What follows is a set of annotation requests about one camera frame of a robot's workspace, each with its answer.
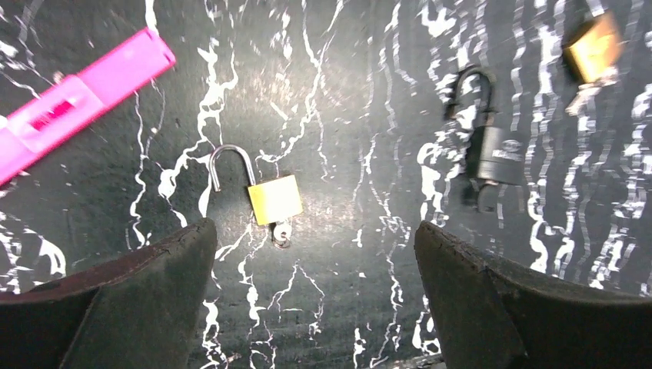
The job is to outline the black padlock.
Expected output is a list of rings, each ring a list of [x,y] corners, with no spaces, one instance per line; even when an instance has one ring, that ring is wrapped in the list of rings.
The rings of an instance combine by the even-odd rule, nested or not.
[[[498,113],[495,76],[480,65],[469,65],[458,73],[454,83],[451,101],[446,110],[448,118],[456,115],[461,104],[463,83],[471,76],[484,79],[481,87],[484,104],[481,109],[482,125],[472,131],[466,151],[466,172],[470,178],[503,185],[520,185],[522,182],[526,147],[524,138],[516,131],[496,124]]]

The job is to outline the small brass padlock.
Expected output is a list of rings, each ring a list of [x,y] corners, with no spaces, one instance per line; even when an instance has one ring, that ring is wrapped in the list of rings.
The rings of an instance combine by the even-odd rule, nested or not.
[[[213,189],[216,192],[221,190],[216,161],[227,151],[235,152],[244,164],[248,180],[248,195],[258,225],[286,221],[303,212],[301,195],[294,175],[257,183],[249,154],[243,148],[233,144],[218,146],[209,158],[208,170]]]

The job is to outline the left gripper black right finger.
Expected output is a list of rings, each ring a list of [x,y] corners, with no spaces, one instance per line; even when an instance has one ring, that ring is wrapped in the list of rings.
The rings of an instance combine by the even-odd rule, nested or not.
[[[533,271],[424,221],[414,252],[449,368],[649,368],[651,300]]]

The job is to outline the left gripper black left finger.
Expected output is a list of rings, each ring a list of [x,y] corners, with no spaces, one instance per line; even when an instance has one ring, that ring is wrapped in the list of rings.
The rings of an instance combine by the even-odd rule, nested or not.
[[[3,368],[184,368],[218,246],[208,218],[21,294],[1,295]]]

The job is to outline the silver key bunch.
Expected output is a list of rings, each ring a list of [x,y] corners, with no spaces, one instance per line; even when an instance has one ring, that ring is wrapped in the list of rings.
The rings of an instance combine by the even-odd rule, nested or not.
[[[571,103],[565,108],[565,112],[570,116],[578,116],[582,108],[592,99],[602,88],[614,85],[618,80],[619,70],[615,66],[608,67],[605,72],[596,81],[582,84]]]

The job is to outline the long shackle brass padlock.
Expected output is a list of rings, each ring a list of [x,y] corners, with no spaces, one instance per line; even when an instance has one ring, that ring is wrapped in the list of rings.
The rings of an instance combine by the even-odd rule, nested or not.
[[[581,84],[598,81],[622,53],[622,38],[613,12],[605,11],[582,24],[567,40],[563,57]]]

